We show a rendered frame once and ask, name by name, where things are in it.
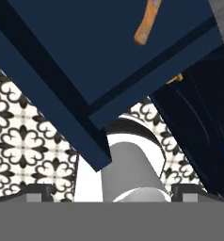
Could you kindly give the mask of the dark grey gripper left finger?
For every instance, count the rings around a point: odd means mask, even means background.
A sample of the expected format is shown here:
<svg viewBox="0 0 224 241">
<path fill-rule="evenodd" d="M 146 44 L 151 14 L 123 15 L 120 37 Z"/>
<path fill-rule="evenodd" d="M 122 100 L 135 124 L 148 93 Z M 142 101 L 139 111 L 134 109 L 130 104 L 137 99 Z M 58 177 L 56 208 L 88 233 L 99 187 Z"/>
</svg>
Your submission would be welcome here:
<svg viewBox="0 0 224 241">
<path fill-rule="evenodd" d="M 0 197 L 0 202 L 53 202 L 54 190 L 51 184 L 30 184 L 18 193 Z"/>
</svg>

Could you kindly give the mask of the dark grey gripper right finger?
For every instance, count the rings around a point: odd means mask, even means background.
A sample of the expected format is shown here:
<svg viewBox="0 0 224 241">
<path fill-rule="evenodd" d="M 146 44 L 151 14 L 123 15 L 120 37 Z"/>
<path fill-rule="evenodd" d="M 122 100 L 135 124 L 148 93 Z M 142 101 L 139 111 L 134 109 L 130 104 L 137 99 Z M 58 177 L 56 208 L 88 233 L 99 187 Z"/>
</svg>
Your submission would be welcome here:
<svg viewBox="0 0 224 241">
<path fill-rule="evenodd" d="M 205 192 L 199 185 L 175 184 L 171 186 L 172 202 L 224 202 L 224 198 Z"/>
</svg>

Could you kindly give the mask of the navy blue open drawer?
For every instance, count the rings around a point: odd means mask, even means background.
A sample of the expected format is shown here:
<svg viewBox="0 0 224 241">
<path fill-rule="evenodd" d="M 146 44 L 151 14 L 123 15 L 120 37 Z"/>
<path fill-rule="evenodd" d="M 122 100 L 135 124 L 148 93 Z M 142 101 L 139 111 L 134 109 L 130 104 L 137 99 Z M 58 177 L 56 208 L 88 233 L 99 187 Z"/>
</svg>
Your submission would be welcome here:
<svg viewBox="0 0 224 241">
<path fill-rule="evenodd" d="M 104 125 L 222 45 L 208 0 L 0 0 L 0 68 L 88 163 L 110 162 Z"/>
</svg>

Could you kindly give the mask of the white and black round object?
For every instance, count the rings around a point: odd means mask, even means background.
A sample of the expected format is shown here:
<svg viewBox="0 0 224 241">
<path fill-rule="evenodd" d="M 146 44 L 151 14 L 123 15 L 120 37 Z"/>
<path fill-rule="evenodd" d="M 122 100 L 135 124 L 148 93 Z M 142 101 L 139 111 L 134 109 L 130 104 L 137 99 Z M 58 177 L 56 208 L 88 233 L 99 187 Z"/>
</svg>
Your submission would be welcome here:
<svg viewBox="0 0 224 241">
<path fill-rule="evenodd" d="M 78 162 L 76 202 L 170 202 L 161 182 L 166 155 L 148 125 L 122 114 L 106 126 L 112 163 L 94 171 Z"/>
</svg>

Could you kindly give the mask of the dark navy cupboard door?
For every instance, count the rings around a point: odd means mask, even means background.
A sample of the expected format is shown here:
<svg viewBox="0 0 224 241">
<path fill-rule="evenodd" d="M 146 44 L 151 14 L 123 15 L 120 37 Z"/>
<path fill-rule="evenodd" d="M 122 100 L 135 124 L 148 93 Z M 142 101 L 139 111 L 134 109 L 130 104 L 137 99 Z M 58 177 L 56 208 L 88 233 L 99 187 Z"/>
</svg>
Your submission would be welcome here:
<svg viewBox="0 0 224 241">
<path fill-rule="evenodd" d="M 151 99 L 206 190 L 224 198 L 224 46 Z"/>
</svg>

